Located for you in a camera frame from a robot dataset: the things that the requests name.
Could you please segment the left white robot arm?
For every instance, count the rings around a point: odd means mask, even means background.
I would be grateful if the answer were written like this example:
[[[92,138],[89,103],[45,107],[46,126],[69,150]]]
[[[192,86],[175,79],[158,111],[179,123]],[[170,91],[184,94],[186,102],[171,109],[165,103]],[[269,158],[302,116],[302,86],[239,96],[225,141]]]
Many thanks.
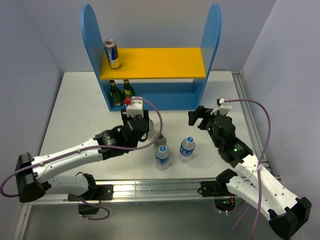
[[[121,110],[122,125],[104,130],[82,144],[46,156],[31,156],[23,153],[16,164],[16,184],[21,203],[30,203],[42,198],[48,190],[80,196],[91,200],[98,193],[91,174],[63,176],[71,169],[115,158],[135,151],[149,131],[148,110],[130,114]]]

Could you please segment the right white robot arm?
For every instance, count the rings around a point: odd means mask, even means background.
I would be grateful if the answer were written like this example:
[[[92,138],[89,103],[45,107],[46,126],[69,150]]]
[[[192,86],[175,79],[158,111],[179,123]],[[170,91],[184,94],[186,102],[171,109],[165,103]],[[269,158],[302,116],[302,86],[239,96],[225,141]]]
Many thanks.
[[[232,118],[220,108],[199,106],[188,112],[188,124],[198,119],[200,130],[206,130],[218,149],[218,154],[230,168],[213,181],[201,182],[203,197],[233,194],[256,208],[271,229],[283,240],[289,240],[309,219],[312,204],[284,187],[263,165],[257,156],[238,137]]]

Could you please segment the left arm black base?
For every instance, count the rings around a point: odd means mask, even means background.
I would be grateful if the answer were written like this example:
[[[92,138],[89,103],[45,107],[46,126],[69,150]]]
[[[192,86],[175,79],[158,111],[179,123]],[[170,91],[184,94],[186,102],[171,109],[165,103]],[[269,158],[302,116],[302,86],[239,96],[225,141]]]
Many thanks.
[[[113,193],[114,193],[114,186],[112,184],[102,184],[102,185],[97,185],[95,190],[88,191],[83,195],[77,196],[74,194],[68,194],[67,201],[78,202],[79,200],[77,199],[77,197],[79,197],[81,200],[84,200],[86,202],[98,201],[98,205],[100,205],[102,201],[112,200]],[[83,202],[78,203],[79,214],[96,215],[98,211],[99,211],[99,208],[97,206],[95,207],[89,206]]]

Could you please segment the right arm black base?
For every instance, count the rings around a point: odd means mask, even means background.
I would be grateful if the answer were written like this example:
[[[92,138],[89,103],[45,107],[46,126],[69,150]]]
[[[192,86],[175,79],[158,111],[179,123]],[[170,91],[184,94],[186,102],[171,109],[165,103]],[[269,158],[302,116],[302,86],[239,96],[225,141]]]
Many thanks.
[[[236,200],[226,184],[219,180],[201,181],[197,193],[204,198],[213,198],[214,205],[221,211],[233,211],[236,207]]]

